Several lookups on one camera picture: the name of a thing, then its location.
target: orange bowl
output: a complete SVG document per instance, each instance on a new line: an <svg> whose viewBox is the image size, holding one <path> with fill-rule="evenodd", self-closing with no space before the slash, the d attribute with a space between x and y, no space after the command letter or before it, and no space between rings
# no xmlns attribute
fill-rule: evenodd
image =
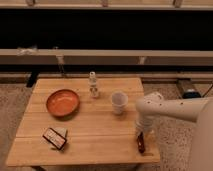
<svg viewBox="0 0 213 171"><path fill-rule="evenodd" d="M46 107L53 116L63 117L74 113L79 103L79 97L74 91L63 89L48 97Z"/></svg>

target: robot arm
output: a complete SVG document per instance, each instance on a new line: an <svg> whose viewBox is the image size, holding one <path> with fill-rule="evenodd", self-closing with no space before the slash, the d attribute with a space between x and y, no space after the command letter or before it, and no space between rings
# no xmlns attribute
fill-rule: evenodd
<svg viewBox="0 0 213 171"><path fill-rule="evenodd" d="M139 112L136 120L138 131L149 131L156 116L168 116L196 122L198 114L210 99L164 100L158 92L144 96L136 102L136 109Z"/></svg>
<svg viewBox="0 0 213 171"><path fill-rule="evenodd" d="M213 170L213 98L164 100L160 93L155 92L139 99L136 109L139 112L137 135L149 131L156 116L197 121L188 171Z"/></svg>

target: floor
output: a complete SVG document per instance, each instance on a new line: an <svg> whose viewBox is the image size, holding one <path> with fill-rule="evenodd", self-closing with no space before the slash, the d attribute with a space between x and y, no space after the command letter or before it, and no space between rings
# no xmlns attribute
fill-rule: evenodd
<svg viewBox="0 0 213 171"><path fill-rule="evenodd" d="M143 84L145 94L159 91L166 99L180 97L176 84ZM209 85L196 85L197 89L204 93ZM0 84L0 171L31 171L29 167L5 166L12 140L21 121L32 88L26 88L25 84ZM191 140L195 124L167 117L158 118L154 123L157 133L157 142L161 154L159 164L136 165L85 165L45 167L48 171L185 171L189 155Z"/></svg>

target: paper cup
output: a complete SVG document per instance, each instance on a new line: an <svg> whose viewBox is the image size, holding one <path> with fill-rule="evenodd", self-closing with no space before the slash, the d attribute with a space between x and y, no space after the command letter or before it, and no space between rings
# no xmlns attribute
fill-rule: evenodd
<svg viewBox="0 0 213 171"><path fill-rule="evenodd" d="M113 112L115 114L117 115L122 114L127 102L128 102L128 96L125 93L121 91L112 93L111 103L112 103Z"/></svg>

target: wooden table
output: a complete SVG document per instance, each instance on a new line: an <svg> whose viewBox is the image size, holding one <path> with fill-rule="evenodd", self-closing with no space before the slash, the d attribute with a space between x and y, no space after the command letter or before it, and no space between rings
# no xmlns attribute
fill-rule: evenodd
<svg viewBox="0 0 213 171"><path fill-rule="evenodd" d="M145 137L146 151L138 152L135 140L135 101L143 96L139 78L98 79L100 98L89 93L88 79L39 79L33 90L23 119L10 150L8 166L41 166L108 163L159 162L154 133ZM70 120L53 118L46 100L59 89L72 89L80 97L78 113ZM122 90L129 103L122 116L112 112L110 95ZM50 150L42 138L48 127L68 129L68 144L63 152Z"/></svg>

